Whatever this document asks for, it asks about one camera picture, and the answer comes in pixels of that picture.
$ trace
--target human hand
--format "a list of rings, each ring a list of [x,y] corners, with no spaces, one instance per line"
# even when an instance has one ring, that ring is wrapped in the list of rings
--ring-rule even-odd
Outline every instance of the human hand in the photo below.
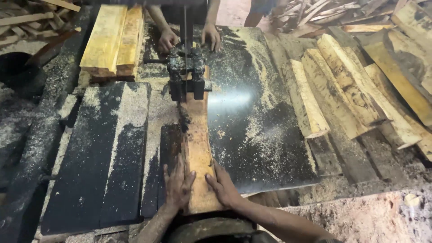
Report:
[[[229,209],[237,208],[245,199],[237,192],[225,168],[220,166],[215,159],[213,159],[213,164],[216,178],[207,173],[205,175],[207,183],[213,188],[222,205]]]
[[[214,24],[206,24],[203,28],[203,33],[201,34],[201,44],[206,42],[206,36],[210,37],[212,41],[211,51],[219,51],[221,47],[220,35],[216,30]]]
[[[177,162],[171,175],[168,175],[168,166],[163,166],[165,179],[166,197],[165,204],[177,212],[180,208],[185,208],[191,198],[191,187],[197,176],[195,171],[184,176],[184,162],[181,154],[175,157]]]
[[[159,39],[159,50],[162,53],[168,53],[177,44],[178,36],[170,28],[164,29]]]

